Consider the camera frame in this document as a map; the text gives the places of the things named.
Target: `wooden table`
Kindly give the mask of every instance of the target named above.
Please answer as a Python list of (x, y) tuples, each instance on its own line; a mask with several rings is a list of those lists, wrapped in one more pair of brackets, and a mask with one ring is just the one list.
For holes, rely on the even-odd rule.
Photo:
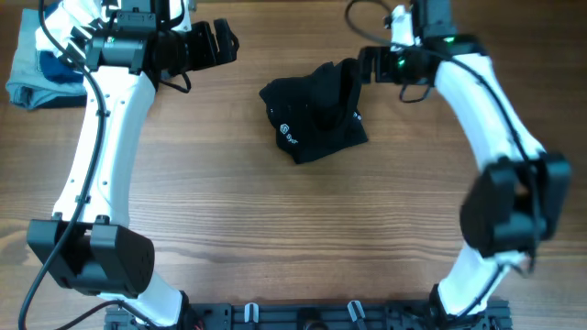
[[(584, 329), (587, 4), (453, 3), (460, 30), (484, 41), (528, 128), (574, 169), (559, 232), (541, 246), (536, 274), (510, 274), (495, 296), (510, 300), (516, 329)], [(395, 86), (364, 86), (359, 109), (369, 143), (303, 166), (275, 146), (258, 91), (275, 78), (356, 57), (370, 44), (345, 26), (344, 6), (199, 5), (197, 19), (228, 18), (241, 41), (238, 61), (190, 73), (188, 95), (161, 88), (140, 138), (129, 201), (131, 229), (157, 249), (156, 270), (192, 302), (423, 299), (459, 252), (460, 203), (477, 171), (437, 93), (406, 105)], [(0, 46), (3, 82), (20, 10), (0, 6), (0, 27), (11, 36)], [(361, 24), (384, 36), (381, 11), (358, 12)], [(0, 97), (0, 329), (14, 329), (40, 265), (25, 242), (28, 221), (50, 216), (83, 109), (26, 112), (9, 105), (6, 92)], [(62, 325), (98, 302), (47, 278), (29, 327)], [(102, 322), (100, 313), (79, 327)]]

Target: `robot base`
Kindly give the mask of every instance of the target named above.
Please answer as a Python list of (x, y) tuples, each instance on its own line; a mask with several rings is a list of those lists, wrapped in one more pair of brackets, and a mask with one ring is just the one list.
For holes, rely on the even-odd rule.
[[(437, 327), (426, 325), (415, 315), (423, 314), (427, 301), (397, 301), (380, 304), (364, 304), (365, 317), (353, 322), (349, 308), (341, 305), (261, 305), (255, 317), (246, 313), (247, 306), (229, 303), (191, 304), (202, 319), (202, 330), (426, 330)], [(484, 316), (476, 325), (451, 327), (462, 330), (512, 330), (509, 303), (488, 302)], [(135, 318), (124, 310), (106, 310), (105, 330), (144, 329)]]

